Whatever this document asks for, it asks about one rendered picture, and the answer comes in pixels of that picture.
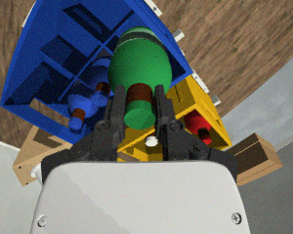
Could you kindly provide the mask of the blue divided crate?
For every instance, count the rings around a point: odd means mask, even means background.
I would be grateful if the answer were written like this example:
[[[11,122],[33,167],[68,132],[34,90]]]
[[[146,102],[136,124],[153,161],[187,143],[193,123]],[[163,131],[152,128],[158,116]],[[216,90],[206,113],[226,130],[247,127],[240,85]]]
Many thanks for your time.
[[[36,0],[15,48],[0,106],[74,144],[104,119],[106,106],[75,130],[30,103],[35,98],[69,119],[67,97],[76,80],[90,88],[87,73],[96,55],[102,48],[113,55],[121,34],[135,26],[149,27],[164,44],[172,67],[170,88],[193,73],[172,33],[144,0]]]

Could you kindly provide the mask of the blue bottle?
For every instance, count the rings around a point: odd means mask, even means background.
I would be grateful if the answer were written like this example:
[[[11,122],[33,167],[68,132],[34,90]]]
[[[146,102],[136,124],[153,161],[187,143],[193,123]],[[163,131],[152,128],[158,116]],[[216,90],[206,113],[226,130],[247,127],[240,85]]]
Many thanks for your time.
[[[103,48],[95,57],[88,71],[88,83],[94,91],[92,103],[96,106],[105,106],[108,98],[114,96],[107,79],[111,58],[112,55]]]
[[[67,107],[72,113],[68,125],[75,130],[81,129],[84,118],[93,116],[99,109],[92,103],[94,91],[76,80],[67,97]]]

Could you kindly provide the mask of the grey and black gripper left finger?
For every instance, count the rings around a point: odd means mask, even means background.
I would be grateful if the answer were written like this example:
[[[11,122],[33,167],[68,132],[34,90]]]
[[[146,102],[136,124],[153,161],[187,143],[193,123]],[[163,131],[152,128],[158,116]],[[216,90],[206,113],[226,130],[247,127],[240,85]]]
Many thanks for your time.
[[[125,86],[116,85],[114,98],[107,100],[104,119],[96,123],[94,130],[69,149],[61,150],[42,159],[42,184],[54,167],[66,162],[117,161],[117,145],[122,143],[122,139],[125,139],[125,104]]]

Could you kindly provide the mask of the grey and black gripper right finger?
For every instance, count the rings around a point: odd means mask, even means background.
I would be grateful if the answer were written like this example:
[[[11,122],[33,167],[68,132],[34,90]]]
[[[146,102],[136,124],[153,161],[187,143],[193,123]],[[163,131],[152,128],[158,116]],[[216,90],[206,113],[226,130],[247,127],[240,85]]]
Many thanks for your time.
[[[182,121],[176,119],[173,102],[165,97],[163,85],[154,86],[155,139],[162,144],[163,161],[208,160],[224,165],[237,180],[237,158],[208,145],[185,130]],[[167,143],[167,148],[166,148]]]

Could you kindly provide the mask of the green bottle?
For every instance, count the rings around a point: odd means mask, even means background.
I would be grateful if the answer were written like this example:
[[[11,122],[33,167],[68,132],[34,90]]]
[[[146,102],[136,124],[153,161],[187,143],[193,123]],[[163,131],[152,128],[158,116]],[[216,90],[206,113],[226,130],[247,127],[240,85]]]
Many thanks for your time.
[[[167,94],[172,82],[172,68],[163,43],[145,26],[127,29],[120,36],[108,72],[108,84],[125,86],[124,122],[135,130],[145,130],[155,123],[154,86],[163,85]]]

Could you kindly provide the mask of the red bottle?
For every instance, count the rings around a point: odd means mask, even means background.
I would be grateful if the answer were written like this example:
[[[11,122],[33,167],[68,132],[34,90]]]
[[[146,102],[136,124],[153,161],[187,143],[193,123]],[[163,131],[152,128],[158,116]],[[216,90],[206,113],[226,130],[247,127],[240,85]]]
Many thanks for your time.
[[[212,142],[208,132],[212,126],[196,109],[184,115],[184,120],[188,130],[194,134],[197,134],[200,140],[206,144]]]

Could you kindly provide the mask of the yellow plastic crate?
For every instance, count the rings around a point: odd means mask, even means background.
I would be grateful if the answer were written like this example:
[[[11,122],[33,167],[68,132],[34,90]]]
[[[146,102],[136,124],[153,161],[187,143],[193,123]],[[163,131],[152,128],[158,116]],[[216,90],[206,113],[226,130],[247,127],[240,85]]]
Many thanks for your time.
[[[212,142],[207,144],[208,147],[213,146],[223,150],[232,146],[212,99],[210,97],[208,99],[207,94],[191,75],[170,88],[165,97],[172,100],[176,119],[181,120],[185,124],[186,130],[195,137],[199,138],[198,135],[188,130],[184,115],[196,109],[207,120],[212,126],[209,131]],[[122,151],[139,161],[163,161],[162,145],[159,142],[155,146],[146,145],[146,136],[153,132],[155,132],[154,125],[145,130],[135,130],[126,125],[125,139],[122,139],[122,143],[117,145],[117,151]]]

